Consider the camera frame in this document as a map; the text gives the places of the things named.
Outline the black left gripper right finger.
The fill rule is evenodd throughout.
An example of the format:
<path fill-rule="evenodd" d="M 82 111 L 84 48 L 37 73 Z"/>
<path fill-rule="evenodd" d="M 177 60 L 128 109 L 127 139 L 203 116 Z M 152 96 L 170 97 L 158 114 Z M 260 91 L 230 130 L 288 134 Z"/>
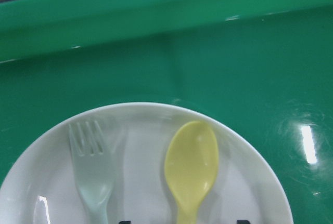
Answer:
<path fill-rule="evenodd" d="M 236 224 L 250 224 L 250 221 L 248 221 L 248 220 L 237 220 Z"/>

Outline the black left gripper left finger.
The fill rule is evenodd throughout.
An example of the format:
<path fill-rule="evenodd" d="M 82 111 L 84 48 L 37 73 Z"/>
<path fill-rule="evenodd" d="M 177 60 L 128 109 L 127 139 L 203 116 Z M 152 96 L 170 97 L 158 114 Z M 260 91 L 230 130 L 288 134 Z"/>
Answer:
<path fill-rule="evenodd" d="M 130 220 L 119 221 L 118 224 L 132 224 Z"/>

